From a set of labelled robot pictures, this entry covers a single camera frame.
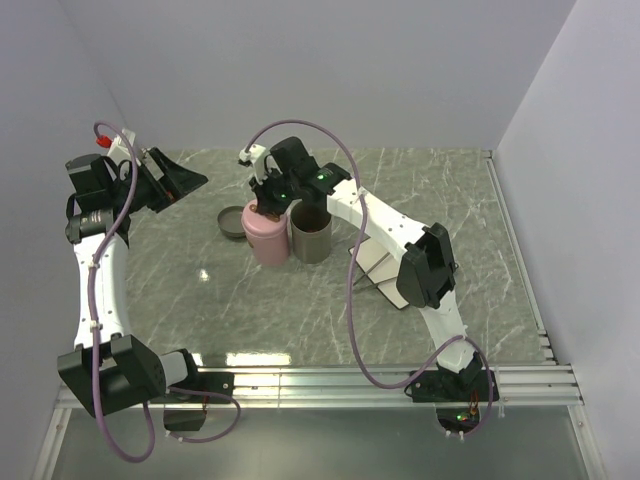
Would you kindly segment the metal tongs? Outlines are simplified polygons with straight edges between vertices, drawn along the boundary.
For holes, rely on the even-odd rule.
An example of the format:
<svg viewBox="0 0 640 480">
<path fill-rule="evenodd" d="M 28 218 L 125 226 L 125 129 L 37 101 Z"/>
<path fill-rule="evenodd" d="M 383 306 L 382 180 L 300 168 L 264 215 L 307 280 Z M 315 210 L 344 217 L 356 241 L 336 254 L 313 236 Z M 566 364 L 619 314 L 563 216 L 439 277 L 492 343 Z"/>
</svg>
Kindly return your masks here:
<svg viewBox="0 0 640 480">
<path fill-rule="evenodd" d="M 398 272 L 398 263 L 389 253 L 386 253 L 376 260 L 369 268 L 360 273 L 352 282 L 352 285 L 357 286 L 364 282 L 369 282 L 374 287 L 377 287 L 380 284 L 395 280 Z"/>
</svg>

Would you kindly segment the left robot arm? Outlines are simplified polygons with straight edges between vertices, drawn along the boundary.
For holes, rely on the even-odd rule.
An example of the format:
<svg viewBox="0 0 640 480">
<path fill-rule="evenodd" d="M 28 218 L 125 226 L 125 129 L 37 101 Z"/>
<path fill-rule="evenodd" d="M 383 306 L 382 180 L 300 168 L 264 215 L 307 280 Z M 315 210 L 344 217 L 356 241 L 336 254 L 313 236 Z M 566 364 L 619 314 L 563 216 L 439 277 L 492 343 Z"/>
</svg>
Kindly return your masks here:
<svg viewBox="0 0 640 480">
<path fill-rule="evenodd" d="M 131 331 L 126 268 L 131 214 L 159 213 L 204 186 L 206 176 L 186 169 L 161 150 L 149 151 L 159 167 L 136 174 L 107 155 L 88 154 L 66 164 L 75 188 L 65 228 L 81 281 L 79 323 L 73 350 L 57 359 L 60 378 L 90 415 L 109 415 L 163 396 L 196 399 L 203 379 L 185 349 L 159 355 Z"/>
</svg>

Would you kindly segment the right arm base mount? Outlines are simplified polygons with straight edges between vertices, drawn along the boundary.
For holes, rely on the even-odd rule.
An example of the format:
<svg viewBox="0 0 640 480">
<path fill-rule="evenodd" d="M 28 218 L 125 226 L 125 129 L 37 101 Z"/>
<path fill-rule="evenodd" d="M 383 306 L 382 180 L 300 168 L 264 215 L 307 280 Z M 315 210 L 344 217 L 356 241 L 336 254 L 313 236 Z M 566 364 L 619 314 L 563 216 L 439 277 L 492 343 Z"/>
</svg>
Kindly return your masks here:
<svg viewBox="0 0 640 480">
<path fill-rule="evenodd" d="M 500 399 L 493 371 L 466 381 L 444 370 L 423 372 L 403 393 L 413 403 L 438 404 L 436 420 L 446 434 L 465 436 L 482 423 L 481 403 Z"/>
</svg>

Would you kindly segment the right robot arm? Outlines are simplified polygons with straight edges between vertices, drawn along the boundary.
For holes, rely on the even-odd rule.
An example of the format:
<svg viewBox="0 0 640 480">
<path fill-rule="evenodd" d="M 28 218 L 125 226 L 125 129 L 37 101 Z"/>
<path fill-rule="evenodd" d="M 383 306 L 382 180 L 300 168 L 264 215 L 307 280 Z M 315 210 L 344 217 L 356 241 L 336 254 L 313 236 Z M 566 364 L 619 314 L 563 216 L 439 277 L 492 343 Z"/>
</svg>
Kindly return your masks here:
<svg viewBox="0 0 640 480">
<path fill-rule="evenodd" d="M 318 165 L 297 137 L 271 148 L 250 145 L 238 162 L 254 171 L 249 185 L 258 213 L 279 216 L 299 201 L 363 228 L 365 236 L 383 247 L 398 265 L 398 293 L 420 311 L 440 351 L 436 364 L 444 393 L 461 400 L 475 390 L 482 363 L 464 339 L 466 327 L 455 296 L 457 264 L 444 226 L 425 225 L 400 213 L 334 163 Z"/>
</svg>

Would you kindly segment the pink cylinder container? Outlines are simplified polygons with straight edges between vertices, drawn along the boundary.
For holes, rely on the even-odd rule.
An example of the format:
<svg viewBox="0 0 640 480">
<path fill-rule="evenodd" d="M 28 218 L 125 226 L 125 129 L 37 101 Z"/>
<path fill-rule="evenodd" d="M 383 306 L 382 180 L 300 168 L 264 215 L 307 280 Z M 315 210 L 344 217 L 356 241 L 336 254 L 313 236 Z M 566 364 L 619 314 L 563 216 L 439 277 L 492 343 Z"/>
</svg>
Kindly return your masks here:
<svg viewBox="0 0 640 480">
<path fill-rule="evenodd" d="M 268 237 L 247 233 L 246 238 L 260 265 L 280 266 L 289 258 L 289 236 L 285 230 Z"/>
</svg>

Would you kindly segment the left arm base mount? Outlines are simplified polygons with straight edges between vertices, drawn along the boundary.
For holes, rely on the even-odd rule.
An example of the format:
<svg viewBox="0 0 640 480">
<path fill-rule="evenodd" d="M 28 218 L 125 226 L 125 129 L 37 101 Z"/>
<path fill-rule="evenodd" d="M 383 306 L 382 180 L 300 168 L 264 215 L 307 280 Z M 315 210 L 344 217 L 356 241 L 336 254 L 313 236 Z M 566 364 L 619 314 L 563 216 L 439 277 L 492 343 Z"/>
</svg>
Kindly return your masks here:
<svg viewBox="0 0 640 480">
<path fill-rule="evenodd" d="M 229 372 L 200 372 L 192 379 L 172 385 L 163 397 L 150 401 L 163 406 L 163 425 L 169 432 L 200 432 L 207 420 L 208 408 L 231 405 L 234 374 Z"/>
</svg>

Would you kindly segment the pink lid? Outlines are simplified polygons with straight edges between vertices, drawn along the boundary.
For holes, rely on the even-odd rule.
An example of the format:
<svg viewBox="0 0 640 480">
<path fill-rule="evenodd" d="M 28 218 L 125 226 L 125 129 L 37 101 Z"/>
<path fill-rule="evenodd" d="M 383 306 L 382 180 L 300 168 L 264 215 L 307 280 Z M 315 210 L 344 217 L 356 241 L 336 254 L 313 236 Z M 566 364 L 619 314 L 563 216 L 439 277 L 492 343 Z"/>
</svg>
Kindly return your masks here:
<svg viewBox="0 0 640 480">
<path fill-rule="evenodd" d="M 251 200 L 243 208 L 241 224 L 249 239 L 266 240 L 283 235 L 287 228 L 287 216 L 262 215 L 257 212 L 257 201 Z"/>
</svg>

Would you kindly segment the grey lid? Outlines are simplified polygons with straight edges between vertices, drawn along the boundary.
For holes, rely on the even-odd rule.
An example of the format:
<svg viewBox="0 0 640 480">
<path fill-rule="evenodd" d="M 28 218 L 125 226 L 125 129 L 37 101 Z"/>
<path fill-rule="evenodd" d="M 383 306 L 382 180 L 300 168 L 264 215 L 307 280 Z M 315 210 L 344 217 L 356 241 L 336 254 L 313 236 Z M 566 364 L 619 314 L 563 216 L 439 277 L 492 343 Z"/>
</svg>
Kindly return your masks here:
<svg viewBox="0 0 640 480">
<path fill-rule="evenodd" d="M 226 238 L 239 240 L 246 237 L 242 225 L 242 213 L 243 208 L 241 206 L 228 206 L 218 213 L 217 224 Z"/>
</svg>

